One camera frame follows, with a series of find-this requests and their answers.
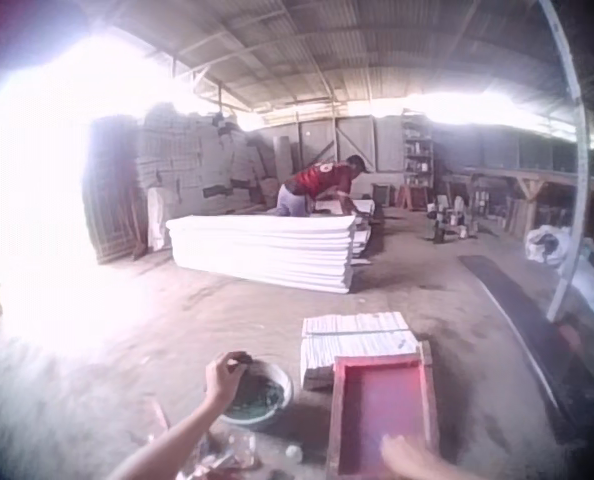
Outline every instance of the gray pants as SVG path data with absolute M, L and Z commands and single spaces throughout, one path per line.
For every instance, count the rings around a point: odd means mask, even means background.
M 308 217 L 308 196 L 290 193 L 282 185 L 277 195 L 277 215 L 280 217 Z

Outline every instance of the dirt floor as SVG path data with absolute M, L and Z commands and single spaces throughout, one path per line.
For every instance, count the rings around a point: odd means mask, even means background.
M 247 350 L 297 385 L 304 317 L 395 310 L 432 345 L 443 456 L 489 478 L 556 476 L 563 449 L 529 364 L 457 256 L 494 259 L 540 305 L 555 273 L 494 229 L 444 245 L 426 233 L 422 214 L 387 210 L 373 264 L 358 268 L 349 295 L 184 270 L 169 253 L 11 287 L 0 320 L 1 473 L 102 478 L 137 448 L 135 437 L 157 432 L 149 398 L 172 422 L 193 410 L 219 352 Z M 265 467 L 250 478 L 271 468 L 324 478 L 329 409 L 329 394 L 298 391 L 270 435 L 258 435 Z M 283 460 L 289 442 L 302 445 L 304 464 Z

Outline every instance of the stack of white paper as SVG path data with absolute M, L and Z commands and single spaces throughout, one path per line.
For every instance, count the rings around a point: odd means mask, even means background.
M 373 200 L 353 200 L 353 202 L 357 206 L 357 210 L 360 212 L 368 213 L 371 216 L 375 213 L 375 202 Z M 339 200 L 318 200 L 316 209 L 330 210 L 330 213 L 333 215 L 342 214 Z M 361 223 L 361 218 L 357 217 L 356 223 L 359 225 Z M 355 236 L 353 237 L 353 256 L 358 257 L 364 253 L 364 250 L 368 245 L 368 240 L 370 240 L 370 232 L 371 228 L 369 226 L 355 230 Z
M 399 312 L 306 318 L 302 329 L 301 384 L 333 384 L 336 357 L 414 353 L 417 339 Z
M 181 267 L 309 290 L 350 289 L 353 216 L 189 216 L 166 226 Z

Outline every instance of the corrugated metal roof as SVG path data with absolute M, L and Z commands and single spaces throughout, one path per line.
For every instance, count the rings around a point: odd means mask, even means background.
M 208 66 L 206 82 L 222 83 L 229 103 L 246 109 L 321 100 L 329 90 L 337 102 L 494 90 L 548 113 L 566 96 L 552 35 L 533 1 L 115 0 L 112 8 L 80 1 L 95 20 L 191 69 Z M 594 109 L 594 59 L 583 45 L 573 49 Z

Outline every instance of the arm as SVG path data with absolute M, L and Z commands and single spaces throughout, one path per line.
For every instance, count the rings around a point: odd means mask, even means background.
M 241 352 L 219 356 L 206 367 L 206 398 L 189 417 L 128 457 L 111 480 L 173 480 L 202 435 L 235 398 L 245 365 L 229 370 L 228 362 Z
M 363 215 L 357 208 L 357 205 L 355 205 L 355 202 L 351 200 L 346 192 L 338 191 L 336 193 L 336 197 L 341 204 L 341 211 L 344 212 L 344 215 L 350 215 L 351 213 Z
M 483 480 L 445 462 L 423 440 L 385 437 L 381 454 L 390 470 L 408 480 Z

